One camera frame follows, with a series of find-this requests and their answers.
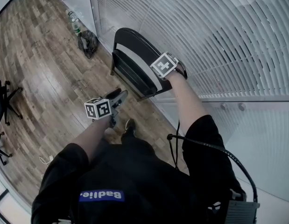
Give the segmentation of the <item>black folding chair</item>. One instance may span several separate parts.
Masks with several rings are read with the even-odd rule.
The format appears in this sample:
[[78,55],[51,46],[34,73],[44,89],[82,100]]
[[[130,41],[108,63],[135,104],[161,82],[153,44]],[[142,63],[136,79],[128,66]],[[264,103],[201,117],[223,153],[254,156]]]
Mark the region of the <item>black folding chair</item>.
[[136,95],[138,101],[172,89],[150,65],[161,53],[140,33],[130,28],[116,31],[112,51],[111,75],[116,75]]

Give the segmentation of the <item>person's right forearm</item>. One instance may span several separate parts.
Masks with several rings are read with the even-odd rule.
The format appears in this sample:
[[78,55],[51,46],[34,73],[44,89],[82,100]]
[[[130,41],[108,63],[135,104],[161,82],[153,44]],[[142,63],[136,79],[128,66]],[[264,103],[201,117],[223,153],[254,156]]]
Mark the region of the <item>person's right forearm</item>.
[[199,118],[208,115],[208,112],[180,73],[172,71],[166,79],[169,80],[176,98],[181,130],[186,134],[191,125]]

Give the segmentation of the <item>dark framed window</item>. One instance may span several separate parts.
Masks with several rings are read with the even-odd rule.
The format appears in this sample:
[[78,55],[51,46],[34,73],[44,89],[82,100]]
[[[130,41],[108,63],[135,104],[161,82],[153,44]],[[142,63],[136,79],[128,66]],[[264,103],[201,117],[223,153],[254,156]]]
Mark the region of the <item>dark framed window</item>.
[[3,224],[17,224],[17,208],[18,203],[9,193],[8,189],[5,189],[0,193],[0,221]]

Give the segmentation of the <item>plastic bottle green label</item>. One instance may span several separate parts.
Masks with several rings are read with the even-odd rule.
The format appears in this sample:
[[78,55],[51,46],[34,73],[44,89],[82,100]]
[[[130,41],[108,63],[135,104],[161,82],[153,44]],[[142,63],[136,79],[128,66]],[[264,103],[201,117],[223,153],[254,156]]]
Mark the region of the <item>plastic bottle green label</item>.
[[71,25],[72,25],[75,35],[78,36],[81,33],[81,26],[80,26],[79,20],[72,18]]

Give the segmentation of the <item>person's dark shoe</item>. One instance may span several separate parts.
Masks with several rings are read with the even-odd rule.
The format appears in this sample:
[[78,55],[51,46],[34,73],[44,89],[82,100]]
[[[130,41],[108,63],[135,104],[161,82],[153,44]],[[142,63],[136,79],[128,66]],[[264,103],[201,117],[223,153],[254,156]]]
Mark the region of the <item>person's dark shoe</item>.
[[134,136],[136,131],[136,122],[134,119],[129,119],[125,124],[125,133]]

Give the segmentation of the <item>clear plastic bottle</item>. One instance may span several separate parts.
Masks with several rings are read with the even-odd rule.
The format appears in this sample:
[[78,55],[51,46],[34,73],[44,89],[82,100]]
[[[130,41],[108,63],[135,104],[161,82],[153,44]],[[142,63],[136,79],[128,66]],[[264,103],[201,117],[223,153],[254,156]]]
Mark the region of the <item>clear plastic bottle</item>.
[[78,16],[73,11],[69,11],[67,15],[70,23],[74,23],[79,20]]

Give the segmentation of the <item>grey equipment box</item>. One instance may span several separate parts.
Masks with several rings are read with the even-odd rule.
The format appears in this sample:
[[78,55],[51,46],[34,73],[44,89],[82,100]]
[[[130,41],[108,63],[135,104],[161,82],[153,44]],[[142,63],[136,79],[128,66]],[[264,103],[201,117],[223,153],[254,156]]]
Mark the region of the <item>grey equipment box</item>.
[[258,202],[247,202],[246,194],[236,193],[230,189],[231,199],[226,207],[224,224],[256,224]]

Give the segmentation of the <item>black plastic bag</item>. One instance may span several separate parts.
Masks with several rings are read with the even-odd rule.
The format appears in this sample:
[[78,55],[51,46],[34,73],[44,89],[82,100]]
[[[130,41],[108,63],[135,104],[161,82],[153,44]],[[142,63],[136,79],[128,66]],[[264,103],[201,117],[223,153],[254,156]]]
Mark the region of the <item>black plastic bag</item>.
[[92,59],[98,48],[96,35],[89,30],[80,32],[78,34],[78,48],[83,51],[88,59]]

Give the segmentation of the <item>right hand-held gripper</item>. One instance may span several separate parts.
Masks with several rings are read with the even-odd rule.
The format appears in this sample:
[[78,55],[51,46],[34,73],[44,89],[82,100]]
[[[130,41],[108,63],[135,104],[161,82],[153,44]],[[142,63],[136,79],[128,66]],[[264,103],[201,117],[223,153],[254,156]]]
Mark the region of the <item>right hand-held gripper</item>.
[[162,53],[150,68],[162,80],[166,80],[166,76],[173,71],[181,74],[185,79],[188,78],[184,64],[169,52]]

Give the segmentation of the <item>white window blinds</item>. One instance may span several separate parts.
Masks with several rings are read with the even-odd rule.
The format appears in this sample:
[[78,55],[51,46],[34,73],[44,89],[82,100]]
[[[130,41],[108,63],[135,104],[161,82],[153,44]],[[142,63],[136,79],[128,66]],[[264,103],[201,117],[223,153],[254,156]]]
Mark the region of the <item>white window blinds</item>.
[[204,98],[289,96],[289,0],[97,0],[112,47],[131,28],[181,60]]

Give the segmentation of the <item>person's left forearm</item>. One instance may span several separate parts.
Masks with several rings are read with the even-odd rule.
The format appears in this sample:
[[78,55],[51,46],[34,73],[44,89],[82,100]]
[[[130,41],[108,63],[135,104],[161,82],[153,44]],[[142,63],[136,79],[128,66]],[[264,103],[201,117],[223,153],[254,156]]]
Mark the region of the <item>person's left forearm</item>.
[[110,127],[110,116],[94,120],[72,143],[80,146],[86,153],[89,163],[104,149],[102,141],[105,131]]

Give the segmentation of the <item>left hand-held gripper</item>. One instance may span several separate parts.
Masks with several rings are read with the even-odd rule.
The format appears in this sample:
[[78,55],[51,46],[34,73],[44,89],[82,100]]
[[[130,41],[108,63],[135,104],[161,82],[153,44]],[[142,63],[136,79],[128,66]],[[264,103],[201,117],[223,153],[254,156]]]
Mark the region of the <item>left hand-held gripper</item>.
[[117,88],[106,95],[106,98],[93,98],[84,103],[87,118],[100,120],[110,116],[110,127],[114,128],[118,121],[116,108],[128,97],[128,91]]

